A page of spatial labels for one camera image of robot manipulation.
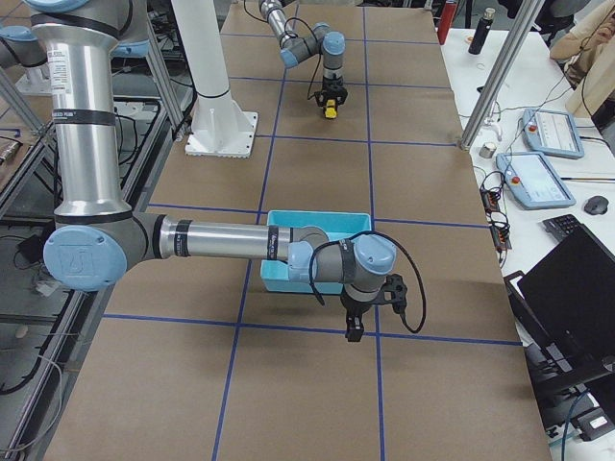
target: black computer mouse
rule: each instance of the black computer mouse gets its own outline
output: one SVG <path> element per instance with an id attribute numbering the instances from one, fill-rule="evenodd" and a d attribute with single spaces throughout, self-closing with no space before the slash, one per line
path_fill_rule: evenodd
<path id="1" fill-rule="evenodd" d="M 587 201 L 583 210 L 589 214 L 605 214 L 608 210 L 608 200 L 602 195 L 595 195 Z"/>

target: turquoise plastic container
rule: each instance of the turquoise plastic container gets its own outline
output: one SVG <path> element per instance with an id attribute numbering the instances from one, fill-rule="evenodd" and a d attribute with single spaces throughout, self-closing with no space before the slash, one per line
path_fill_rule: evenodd
<path id="1" fill-rule="evenodd" d="M 267 224 L 286 228 L 315 226 L 322 229 L 329 240 L 350 237 L 357 232 L 370 231 L 372 220 L 366 213 L 338 213 L 334 211 L 282 211 L 272 210 Z M 284 293 L 311 293 L 307 283 L 288 280 L 288 266 L 279 261 L 262 261 L 260 277 L 268 291 Z M 341 283 L 318 282 L 318 291 L 325 295 L 339 295 Z"/>

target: black monitor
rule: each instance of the black monitor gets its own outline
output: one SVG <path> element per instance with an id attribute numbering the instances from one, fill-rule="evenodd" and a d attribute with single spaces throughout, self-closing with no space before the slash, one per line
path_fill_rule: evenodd
<path id="1" fill-rule="evenodd" d="M 518 286 L 573 368 L 615 355 L 615 256 L 585 226 L 538 262 Z M 615 376 L 586 385 L 615 419 Z"/>

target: white desk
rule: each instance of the white desk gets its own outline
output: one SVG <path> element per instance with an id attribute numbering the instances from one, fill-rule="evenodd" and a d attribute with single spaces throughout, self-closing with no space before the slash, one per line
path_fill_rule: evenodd
<path id="1" fill-rule="evenodd" d="M 467 115 L 479 99 L 477 87 L 485 84 L 491 67 L 497 58 L 506 38 L 506 31 L 491 31 L 487 37 L 482 52 L 471 55 L 467 52 L 469 43 L 466 40 L 473 31 L 451 29 L 446 44 L 442 47 L 444 61 L 447 66 L 451 87 L 455 92 L 461 123 L 465 126 Z M 562 79 L 562 72 L 557 64 L 549 59 L 549 49 L 540 35 L 529 34 L 512 68 L 508 72 L 504 85 L 498 95 L 502 109 L 540 106 L 551 92 L 549 99 L 557 97 L 568 89 L 562 98 L 545 104 L 545 109 L 565 110 L 565 103 L 572 90 Z M 497 152 L 505 152 L 516 137 L 518 121 L 523 109 L 505 110 L 500 122 L 504 129 L 502 142 L 497 141 L 496 134 L 489 129 L 482 129 L 470 155 L 474 164 L 486 172 L 495 169 L 495 159 L 484 159 L 479 156 L 480 146 L 485 141 L 498 144 Z M 580 127 L 593 126 L 589 119 L 578 119 Z M 581 135 L 600 137 L 595 128 L 583 128 Z M 585 157 L 578 160 L 550 157 L 551 164 L 562 177 L 614 177 L 615 157 L 601 142 L 583 141 Z M 519 136 L 512 144 L 512 152 L 527 151 L 523 136 Z M 477 174 L 478 182 L 482 177 Z M 572 213 L 595 233 L 611 252 L 615 253 L 615 232 L 612 225 L 615 222 L 615 184 L 566 182 L 570 191 L 577 199 L 577 204 L 569 208 L 528 211 L 522 209 L 513 199 L 507 188 L 504 190 L 506 214 L 510 228 L 512 250 L 508 252 L 503 268 L 507 275 L 517 270 L 524 272 L 531 269 L 554 246 L 555 240 L 546 233 L 542 220 L 561 214 Z M 610 202 L 610 210 L 605 215 L 592 216 L 582 210 L 588 198 L 603 195 Z M 560 444 L 552 447 L 553 460 L 559 460 Z M 605 461 L 615 459 L 615 434 L 611 433 L 592 443 L 582 443 L 579 438 L 567 441 L 566 459 L 568 461 Z"/>

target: black bottle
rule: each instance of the black bottle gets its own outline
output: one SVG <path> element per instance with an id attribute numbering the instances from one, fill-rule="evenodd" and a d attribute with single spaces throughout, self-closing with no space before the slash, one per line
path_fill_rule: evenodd
<path id="1" fill-rule="evenodd" d="M 474 38 L 472 38 L 472 43 L 470 43 L 468 53 L 472 55 L 477 55 L 480 53 L 480 50 L 482 50 L 482 45 L 484 45 L 484 41 L 487 39 L 487 34 L 489 34 L 489 31 L 491 30 L 491 24 L 493 24 L 493 16 L 495 13 L 496 11 L 493 8 L 487 8 L 484 11 L 484 15 L 479 20 L 479 25 L 474 32 Z"/>

